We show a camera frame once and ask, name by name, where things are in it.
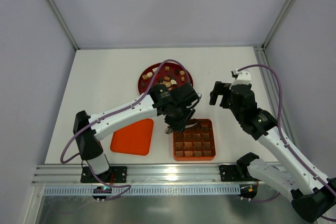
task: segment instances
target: reflective floor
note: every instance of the reflective floor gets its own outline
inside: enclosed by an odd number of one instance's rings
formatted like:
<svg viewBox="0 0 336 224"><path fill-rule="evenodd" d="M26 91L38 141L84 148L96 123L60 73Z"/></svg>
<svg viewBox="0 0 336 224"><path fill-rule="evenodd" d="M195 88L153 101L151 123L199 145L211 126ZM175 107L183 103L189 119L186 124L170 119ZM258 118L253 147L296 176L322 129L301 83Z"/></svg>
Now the reflective floor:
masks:
<svg viewBox="0 0 336 224"><path fill-rule="evenodd" d="M273 191L259 190L258 199ZM248 203L238 196L123 197L96 203L92 197L45 196L37 224L301 224L290 202L279 197L270 203Z"/></svg>

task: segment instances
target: black bracket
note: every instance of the black bracket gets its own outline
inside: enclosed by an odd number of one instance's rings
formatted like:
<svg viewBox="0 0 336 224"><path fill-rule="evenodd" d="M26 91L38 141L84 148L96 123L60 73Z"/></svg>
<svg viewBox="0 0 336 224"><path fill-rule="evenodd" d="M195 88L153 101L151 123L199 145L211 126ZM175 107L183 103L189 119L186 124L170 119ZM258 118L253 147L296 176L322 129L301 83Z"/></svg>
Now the black bracket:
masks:
<svg viewBox="0 0 336 224"><path fill-rule="evenodd" d="M126 183L127 179L127 167L126 166L110 166L110 168L97 175L98 178L105 183ZM98 183L95 177L92 175L91 170L88 166L85 166L82 170L82 175L80 182L84 184Z"/></svg>
<svg viewBox="0 0 336 224"><path fill-rule="evenodd" d="M219 172L221 175L222 182L258 181L257 179L249 176L248 174L242 173L238 165L220 165Z"/></svg>
<svg viewBox="0 0 336 224"><path fill-rule="evenodd" d="M209 105L216 105L218 96L222 95L222 101L220 102L219 106L224 109L229 109L229 101L231 99L230 86L231 83L222 83L221 81L216 81L213 90L210 92Z"/></svg>

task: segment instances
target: red round tray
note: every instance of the red round tray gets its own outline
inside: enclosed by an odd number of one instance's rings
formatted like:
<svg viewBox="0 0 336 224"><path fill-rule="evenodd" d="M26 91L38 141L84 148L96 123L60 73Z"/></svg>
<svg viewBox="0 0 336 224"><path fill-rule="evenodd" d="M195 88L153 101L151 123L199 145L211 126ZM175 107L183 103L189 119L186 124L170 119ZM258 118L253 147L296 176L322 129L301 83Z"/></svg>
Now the red round tray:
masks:
<svg viewBox="0 0 336 224"><path fill-rule="evenodd" d="M151 79L151 78L148 78L147 80L143 80L142 79L142 76L147 74L148 72L152 72L153 75L154 75L154 72L153 72L153 68L157 68L161 63L157 63L157 64L154 64L148 68L146 68L140 75L140 78L139 78L139 81L138 81L138 90L139 90L139 93L142 94L146 91ZM184 75L184 81L181 80L181 75L180 75L180 71L182 71L182 67L178 64L175 64L175 63L172 63L172 62L167 62L165 63L162 68L160 69L158 75L159 77L156 76L156 80L153 82L152 86L154 86L155 84L158 84L160 83L161 80L164 80L164 77L167 76L169 77L169 74L171 74L171 79L174 79L176 82L177 82L177 86L180 87L182 86L183 84L187 83L188 82L188 79L187 79L187 76L186 74ZM193 82L193 78L191 77L189 71L187 71L188 74L189 74L189 77L190 77L190 84L193 86L194 85L194 82Z"/></svg>

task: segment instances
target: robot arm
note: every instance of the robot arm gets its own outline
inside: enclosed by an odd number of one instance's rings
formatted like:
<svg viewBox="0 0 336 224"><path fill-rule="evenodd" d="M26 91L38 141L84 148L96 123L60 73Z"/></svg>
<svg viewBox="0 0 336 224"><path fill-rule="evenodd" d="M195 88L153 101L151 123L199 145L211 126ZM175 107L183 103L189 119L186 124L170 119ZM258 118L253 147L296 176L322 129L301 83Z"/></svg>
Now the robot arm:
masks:
<svg viewBox="0 0 336 224"><path fill-rule="evenodd" d="M81 159L90 164L96 175L105 173L110 168L99 141L127 125L159 115L165 116L165 122L171 131L182 132L195 113L193 107L200 100L201 95L195 92L190 83L186 83L181 87L175 87L171 91L164 84L156 84L140 103L132 106L132 104L137 103L140 97L118 108L99 114L89 116L85 111L76 114L73 127L74 134L98 120L98 123L76 137ZM113 114L113 112L128 106L129 109ZM100 118L108 114L113 115L99 121Z"/></svg>
<svg viewBox="0 0 336 224"><path fill-rule="evenodd" d="M232 74L235 78L232 84L215 83L210 93L210 105L215 105L218 95L222 95L219 106L230 109L241 128L270 150L289 174L267 165L253 153L240 158L237 165L244 167L251 177L264 181L283 194L303 219L314 222L336 203L335 197L317 180L317 176L333 190L336 189L336 178L329 179L317 169L285 134L283 136L287 144L284 144L277 128L277 120L269 112L257 107L254 93L251 91L250 73L246 70L235 70ZM298 161L289 150L289 145L317 176L313 176Z"/></svg>

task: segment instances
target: white wall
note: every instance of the white wall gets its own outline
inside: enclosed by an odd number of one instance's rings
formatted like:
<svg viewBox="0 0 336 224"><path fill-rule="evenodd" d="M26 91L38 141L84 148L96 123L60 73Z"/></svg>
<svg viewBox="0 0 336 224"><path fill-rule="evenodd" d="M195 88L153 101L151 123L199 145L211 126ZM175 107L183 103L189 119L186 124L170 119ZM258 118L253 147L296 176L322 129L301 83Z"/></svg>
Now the white wall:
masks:
<svg viewBox="0 0 336 224"><path fill-rule="evenodd" d="M285 0L55 0L80 48L261 44Z"/></svg>
<svg viewBox="0 0 336 224"><path fill-rule="evenodd" d="M296 0L268 56L300 149L336 177L336 0Z"/></svg>
<svg viewBox="0 0 336 224"><path fill-rule="evenodd" d="M0 0L0 223L17 223L75 51L45 0Z"/></svg>

